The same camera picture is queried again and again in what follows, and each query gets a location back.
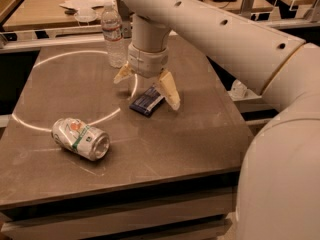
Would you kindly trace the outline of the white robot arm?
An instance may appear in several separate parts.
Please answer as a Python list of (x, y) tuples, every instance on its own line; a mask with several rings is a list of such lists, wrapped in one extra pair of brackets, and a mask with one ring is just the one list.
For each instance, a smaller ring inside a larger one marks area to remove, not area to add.
[(131, 71), (163, 73), (175, 31), (278, 110), (243, 160), (237, 240), (320, 240), (320, 48), (197, 0), (124, 0)]

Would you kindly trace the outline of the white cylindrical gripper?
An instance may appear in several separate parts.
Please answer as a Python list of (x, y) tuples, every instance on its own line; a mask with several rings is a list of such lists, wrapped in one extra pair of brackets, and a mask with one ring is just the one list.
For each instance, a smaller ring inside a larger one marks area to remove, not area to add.
[(156, 82), (156, 89), (170, 107), (177, 111), (180, 107), (180, 96), (172, 73), (168, 69), (164, 69), (167, 67), (168, 55), (168, 48), (153, 53), (142, 51), (130, 44), (128, 46), (128, 63), (120, 68), (114, 77), (114, 83), (118, 84), (130, 78), (134, 72), (144, 78), (156, 77), (160, 74)]

